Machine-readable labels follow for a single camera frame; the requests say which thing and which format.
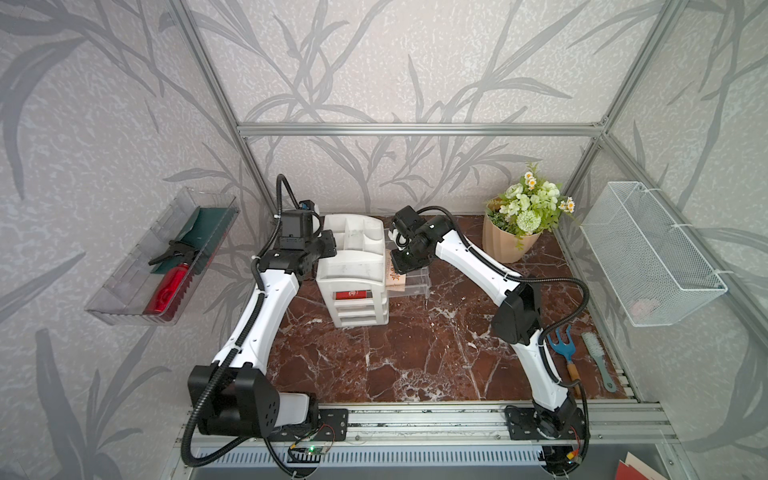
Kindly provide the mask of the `clear plastic drawer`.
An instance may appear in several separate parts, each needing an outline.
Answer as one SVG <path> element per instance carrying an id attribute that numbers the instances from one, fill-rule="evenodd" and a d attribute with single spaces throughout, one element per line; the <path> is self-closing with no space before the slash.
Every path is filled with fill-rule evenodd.
<path id="1" fill-rule="evenodd" d="M 389 297 L 413 297 L 422 296 L 425 299 L 429 298 L 431 279 L 429 269 L 427 267 L 421 268 L 405 274 L 407 276 L 406 289 L 404 292 L 394 292 L 387 289 Z"/>

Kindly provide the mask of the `pink postcard red characters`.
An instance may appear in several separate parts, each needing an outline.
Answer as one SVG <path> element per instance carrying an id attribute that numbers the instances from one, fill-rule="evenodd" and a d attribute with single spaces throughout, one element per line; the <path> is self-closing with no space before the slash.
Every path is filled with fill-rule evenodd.
<path id="1" fill-rule="evenodd" d="M 407 276 L 399 274 L 393 266 L 389 266 L 386 274 L 386 287 L 389 291 L 404 292 L 406 289 Z"/>

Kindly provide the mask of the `white plastic drawer organizer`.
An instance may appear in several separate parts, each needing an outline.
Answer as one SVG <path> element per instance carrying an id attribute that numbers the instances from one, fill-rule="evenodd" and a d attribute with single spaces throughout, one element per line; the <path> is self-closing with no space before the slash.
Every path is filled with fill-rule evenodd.
<path id="1" fill-rule="evenodd" d="M 358 214 L 330 214 L 337 254 L 318 262 L 316 282 L 337 328 L 381 326 L 389 322 L 384 225 Z M 338 301 L 338 291 L 370 290 L 371 298 Z"/>

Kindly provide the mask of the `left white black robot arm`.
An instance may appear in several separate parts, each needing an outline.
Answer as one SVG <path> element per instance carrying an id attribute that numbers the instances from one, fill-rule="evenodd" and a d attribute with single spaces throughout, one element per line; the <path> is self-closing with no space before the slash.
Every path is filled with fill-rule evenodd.
<path id="1" fill-rule="evenodd" d="M 264 441 L 278 467 L 297 478 L 272 445 L 274 435 L 294 440 L 319 432 L 317 402 L 306 393 L 281 393 L 267 375 L 269 355 L 283 317 L 317 262 L 336 255 L 316 204 L 296 198 L 285 175 L 276 179 L 275 225 L 251 263 L 255 285 L 230 338 L 215 358 L 191 371 L 192 410 L 180 458 L 188 467 L 211 464 L 251 439 Z"/>

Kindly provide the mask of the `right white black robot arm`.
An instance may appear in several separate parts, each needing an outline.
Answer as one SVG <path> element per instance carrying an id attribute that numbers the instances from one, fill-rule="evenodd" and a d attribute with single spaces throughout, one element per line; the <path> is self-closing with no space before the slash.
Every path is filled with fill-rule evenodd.
<path id="1" fill-rule="evenodd" d="M 546 438 L 573 433 L 590 439 L 587 394 L 579 380 L 561 379 L 545 342 L 549 334 L 577 319 L 586 309 L 590 291 L 573 277 L 525 277 L 494 260 L 472 243 L 445 208 L 406 206 L 395 213 L 389 236 L 396 250 L 391 261 L 398 274 L 418 270 L 439 259 L 472 280 L 497 306 L 491 325 L 520 361 L 532 392 L 534 428 Z M 545 283 L 569 283 L 581 292 L 580 303 L 561 320 L 541 324 Z"/>

